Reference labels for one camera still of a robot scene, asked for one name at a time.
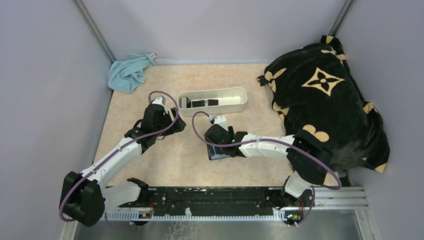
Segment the blue leather card holder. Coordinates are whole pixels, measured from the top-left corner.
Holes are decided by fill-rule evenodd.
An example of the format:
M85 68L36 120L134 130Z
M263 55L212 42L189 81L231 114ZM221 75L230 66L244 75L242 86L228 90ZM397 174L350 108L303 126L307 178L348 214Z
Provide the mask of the blue leather card holder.
M212 145L207 145L206 148L207 148L208 159L210 161L231 158L231 156L229 154L226 154L219 147L215 147L215 146L212 146Z

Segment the black VIP credit card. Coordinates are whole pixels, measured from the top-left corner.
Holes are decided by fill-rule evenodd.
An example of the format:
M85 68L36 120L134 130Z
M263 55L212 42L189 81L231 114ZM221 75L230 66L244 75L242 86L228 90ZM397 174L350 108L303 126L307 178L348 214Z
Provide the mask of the black VIP credit card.
M201 108L201 107L211 107L218 106L218 99L204 99L204 100L195 100L191 102L192 108Z

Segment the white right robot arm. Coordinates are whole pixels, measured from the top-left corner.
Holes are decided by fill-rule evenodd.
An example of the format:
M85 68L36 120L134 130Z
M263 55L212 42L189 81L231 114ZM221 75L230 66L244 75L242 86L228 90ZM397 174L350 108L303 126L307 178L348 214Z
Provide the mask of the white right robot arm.
M211 120L204 139L230 157L264 157L287 160L293 173L281 190L284 198L297 200L313 185L323 185L330 170L332 154L326 146L329 136L307 124L295 134L282 137L235 132L223 115Z

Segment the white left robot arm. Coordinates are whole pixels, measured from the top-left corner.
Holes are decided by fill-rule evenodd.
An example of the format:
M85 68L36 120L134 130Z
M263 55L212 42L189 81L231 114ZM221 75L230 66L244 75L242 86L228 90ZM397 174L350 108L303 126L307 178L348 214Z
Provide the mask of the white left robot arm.
M110 181L129 163L139 158L157 139L182 132L186 123L177 106L166 108L166 93L149 100L143 118L137 120L119 143L102 159L80 171L69 172L63 180L59 217L64 222L77 221L92 227L118 207L141 205L154 209L149 185L137 178L110 186Z

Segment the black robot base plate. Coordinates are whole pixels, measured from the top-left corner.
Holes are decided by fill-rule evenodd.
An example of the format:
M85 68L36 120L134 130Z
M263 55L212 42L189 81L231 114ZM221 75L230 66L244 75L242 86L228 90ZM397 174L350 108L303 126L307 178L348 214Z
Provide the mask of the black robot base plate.
M272 217L275 211L305 212L313 202L312 190L299 199L283 196L281 187L176 187L143 188L140 197L121 208L147 208L155 217Z

